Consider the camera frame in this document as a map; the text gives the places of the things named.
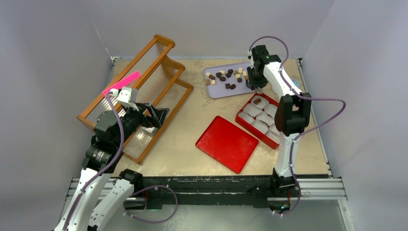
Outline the brown square chocolate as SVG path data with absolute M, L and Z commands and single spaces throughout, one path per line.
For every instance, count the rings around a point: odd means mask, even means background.
M 254 103 L 255 105 L 258 105 L 258 104 L 260 104 L 261 102 L 262 102 L 262 100 L 261 100 L 260 98 L 255 99 L 255 100 L 253 101 L 253 103 Z

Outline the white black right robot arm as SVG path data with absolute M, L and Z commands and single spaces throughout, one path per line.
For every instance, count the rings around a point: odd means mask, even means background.
M 270 83 L 279 97 L 274 116 L 275 127 L 280 134 L 279 154 L 273 169 L 274 180 L 270 183 L 271 192 L 281 196 L 294 183 L 294 165 L 299 135 L 309 125 L 311 102 L 291 80 L 283 67 L 283 61 L 277 55 L 269 54 L 265 45 L 256 45 L 248 51 L 251 61 L 247 68 L 248 88 L 261 90 Z

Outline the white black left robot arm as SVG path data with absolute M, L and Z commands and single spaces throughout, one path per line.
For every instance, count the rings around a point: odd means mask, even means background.
M 127 198 L 142 194 L 142 174 L 126 169 L 108 194 L 99 198 L 123 155 L 125 141 L 139 126 L 160 128 L 168 113 L 169 109 L 148 103 L 126 107 L 124 116 L 115 109 L 100 113 L 79 183 L 55 230 L 102 231 Z

